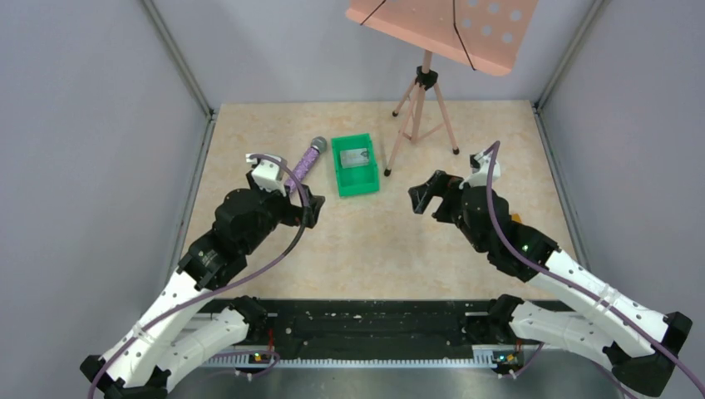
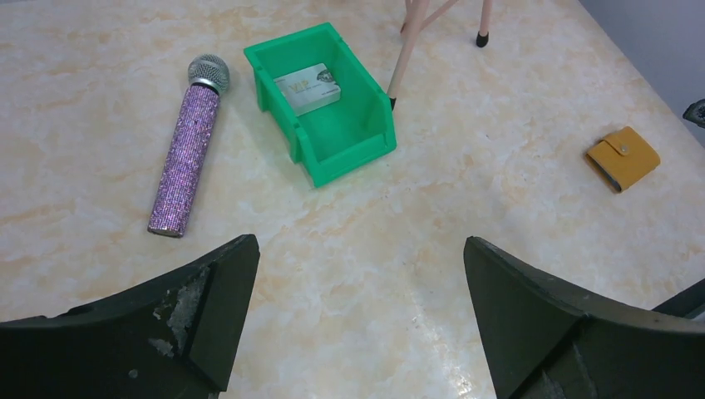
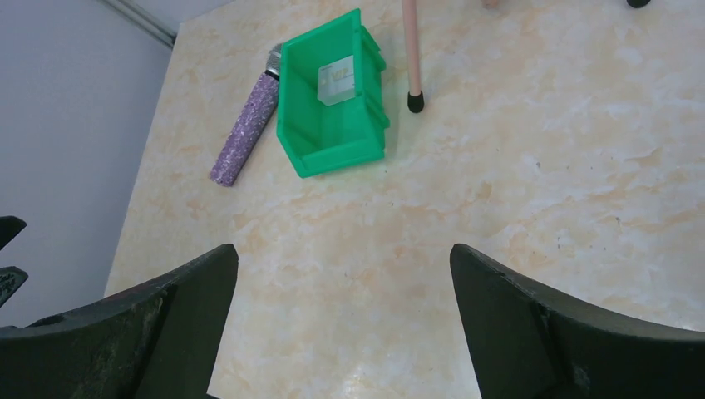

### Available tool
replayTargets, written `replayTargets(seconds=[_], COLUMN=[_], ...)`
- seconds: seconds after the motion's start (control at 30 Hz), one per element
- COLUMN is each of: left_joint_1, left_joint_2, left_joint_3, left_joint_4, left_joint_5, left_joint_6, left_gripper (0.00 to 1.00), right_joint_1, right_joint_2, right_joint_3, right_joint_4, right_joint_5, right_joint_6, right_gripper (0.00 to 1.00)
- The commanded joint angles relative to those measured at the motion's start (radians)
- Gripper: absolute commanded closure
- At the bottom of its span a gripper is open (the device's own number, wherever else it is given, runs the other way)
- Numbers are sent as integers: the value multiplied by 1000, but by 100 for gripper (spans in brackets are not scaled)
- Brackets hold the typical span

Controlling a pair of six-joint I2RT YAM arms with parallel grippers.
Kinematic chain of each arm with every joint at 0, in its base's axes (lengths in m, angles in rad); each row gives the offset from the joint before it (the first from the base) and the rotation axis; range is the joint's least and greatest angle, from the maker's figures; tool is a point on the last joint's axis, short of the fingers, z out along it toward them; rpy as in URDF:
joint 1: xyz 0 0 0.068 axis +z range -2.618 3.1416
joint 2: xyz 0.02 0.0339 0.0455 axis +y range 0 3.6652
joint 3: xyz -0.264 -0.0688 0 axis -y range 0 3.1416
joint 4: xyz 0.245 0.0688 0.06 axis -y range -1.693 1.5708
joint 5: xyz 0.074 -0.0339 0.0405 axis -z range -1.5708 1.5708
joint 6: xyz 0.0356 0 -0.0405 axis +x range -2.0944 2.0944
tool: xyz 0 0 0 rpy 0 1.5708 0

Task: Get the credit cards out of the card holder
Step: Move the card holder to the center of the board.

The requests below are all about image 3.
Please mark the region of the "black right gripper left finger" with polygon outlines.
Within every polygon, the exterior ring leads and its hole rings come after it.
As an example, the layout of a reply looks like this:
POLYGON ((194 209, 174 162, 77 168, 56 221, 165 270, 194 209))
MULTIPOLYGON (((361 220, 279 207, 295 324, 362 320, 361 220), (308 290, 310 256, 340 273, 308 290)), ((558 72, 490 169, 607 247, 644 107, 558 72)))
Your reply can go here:
POLYGON ((238 263, 222 244, 84 307, 2 328, 2 397, 206 398, 238 263))

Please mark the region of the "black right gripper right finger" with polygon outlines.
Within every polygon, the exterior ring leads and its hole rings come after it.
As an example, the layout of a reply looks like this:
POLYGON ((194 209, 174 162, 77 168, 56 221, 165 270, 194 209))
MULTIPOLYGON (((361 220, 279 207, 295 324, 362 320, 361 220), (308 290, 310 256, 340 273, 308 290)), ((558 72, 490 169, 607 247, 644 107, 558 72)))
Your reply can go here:
POLYGON ((702 332, 632 318, 465 244, 451 277, 484 398, 701 398, 702 332))

